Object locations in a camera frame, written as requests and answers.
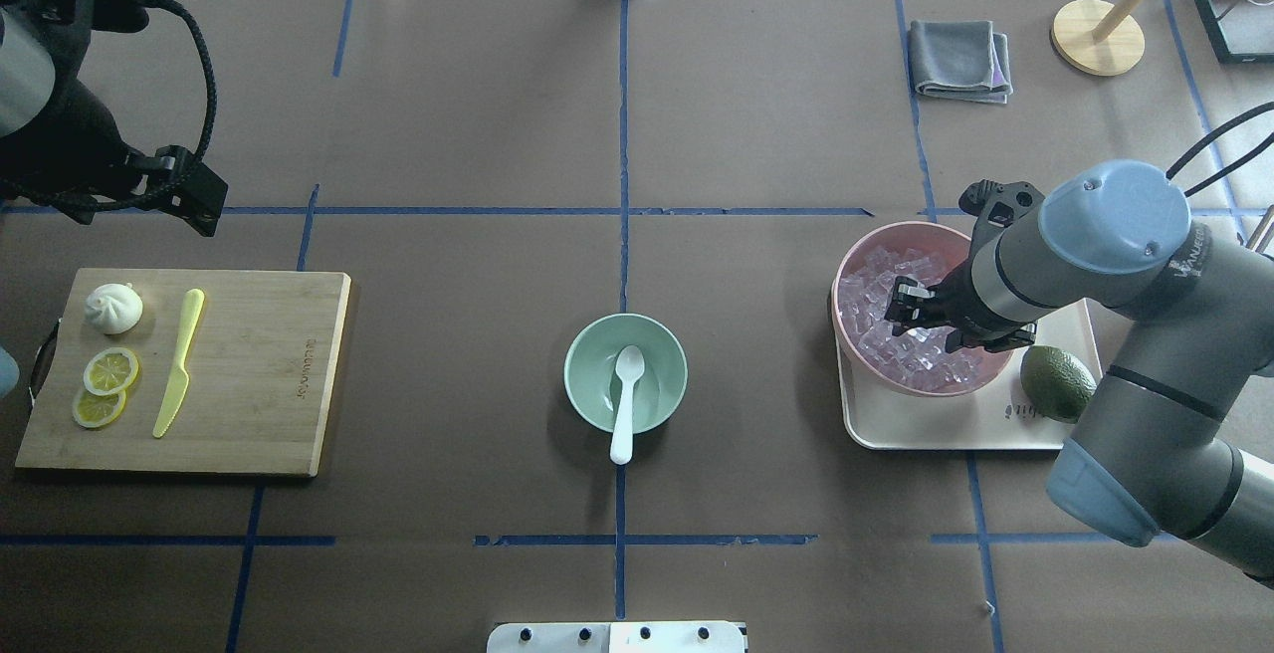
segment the white bracket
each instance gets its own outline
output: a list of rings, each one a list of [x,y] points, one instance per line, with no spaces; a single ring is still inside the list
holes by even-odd
[[[501,624],[487,653],[748,653],[747,630],[729,621]]]

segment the mint green bowl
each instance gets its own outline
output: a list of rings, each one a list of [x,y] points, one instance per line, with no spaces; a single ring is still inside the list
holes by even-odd
[[[618,313],[583,327],[566,354],[563,379],[575,411],[603,432],[614,432],[619,405],[615,359],[627,345],[641,348],[646,372],[633,390],[633,434],[673,416],[685,395],[685,353],[673,332],[650,317]]]

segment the spoon handle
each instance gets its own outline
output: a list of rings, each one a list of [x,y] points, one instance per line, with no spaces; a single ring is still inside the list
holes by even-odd
[[[619,409],[615,412],[615,430],[610,437],[610,461],[628,463],[633,458],[633,382],[622,382]]]

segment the wooden stand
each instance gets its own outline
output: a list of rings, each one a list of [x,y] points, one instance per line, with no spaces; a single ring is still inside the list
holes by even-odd
[[[1145,34],[1130,15],[1142,1],[1071,1],[1052,19],[1052,45],[1079,71],[1127,73],[1145,52]]]

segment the white mounting plate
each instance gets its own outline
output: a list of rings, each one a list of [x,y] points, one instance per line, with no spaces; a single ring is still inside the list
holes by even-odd
[[[580,631],[586,629],[583,640]],[[708,636],[701,638],[699,629]],[[524,630],[530,631],[527,640],[522,640]],[[487,653],[747,653],[745,630],[744,624],[729,621],[501,624],[487,638]]]
[[[1088,308],[1080,300],[1041,318],[1037,345],[1068,350],[1101,379]],[[1022,390],[1017,350],[990,384],[961,396],[911,396],[891,390],[836,349],[845,429],[868,449],[1061,449],[1073,425],[1043,418]]]

